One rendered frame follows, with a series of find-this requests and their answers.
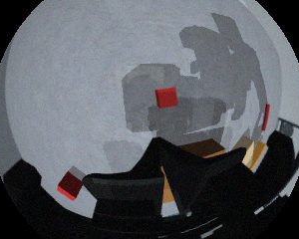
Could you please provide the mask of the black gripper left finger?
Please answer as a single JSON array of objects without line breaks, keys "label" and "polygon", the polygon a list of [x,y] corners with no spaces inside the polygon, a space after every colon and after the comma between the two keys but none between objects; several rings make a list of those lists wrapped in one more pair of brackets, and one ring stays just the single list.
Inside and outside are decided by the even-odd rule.
[{"label": "black gripper left finger", "polygon": [[154,200],[154,211],[156,215],[161,215],[164,172],[160,166],[157,138],[150,141],[133,170],[115,174],[89,174],[82,179],[82,183],[97,200]]}]

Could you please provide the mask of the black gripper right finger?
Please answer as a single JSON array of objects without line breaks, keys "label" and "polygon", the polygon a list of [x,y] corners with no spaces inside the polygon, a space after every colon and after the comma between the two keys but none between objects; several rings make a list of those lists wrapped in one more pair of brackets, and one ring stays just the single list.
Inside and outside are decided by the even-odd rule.
[{"label": "black gripper right finger", "polygon": [[166,182],[169,183],[180,215],[190,212],[190,206],[200,195],[210,176],[220,174],[233,164],[242,162],[245,152],[248,151],[243,146],[221,155],[202,158],[202,156],[190,154],[189,151],[174,146],[173,143],[168,142],[168,139],[162,139],[159,136],[157,140],[160,146],[161,166],[164,168]]}]

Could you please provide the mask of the beige square block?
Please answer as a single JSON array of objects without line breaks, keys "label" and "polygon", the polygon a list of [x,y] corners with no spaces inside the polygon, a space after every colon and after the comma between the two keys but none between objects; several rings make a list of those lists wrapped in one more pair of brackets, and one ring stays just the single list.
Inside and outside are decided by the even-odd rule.
[{"label": "beige square block", "polygon": [[246,147],[246,151],[245,152],[245,158],[242,159],[242,163],[245,164],[245,166],[248,166],[248,168],[250,166],[252,166],[252,158],[253,158],[253,144],[254,144],[254,140],[251,140],[252,138],[246,138],[246,136],[243,134],[241,139],[237,141],[236,146],[234,146],[233,148],[231,148],[230,150],[234,151],[235,148],[241,148],[241,147]]}]

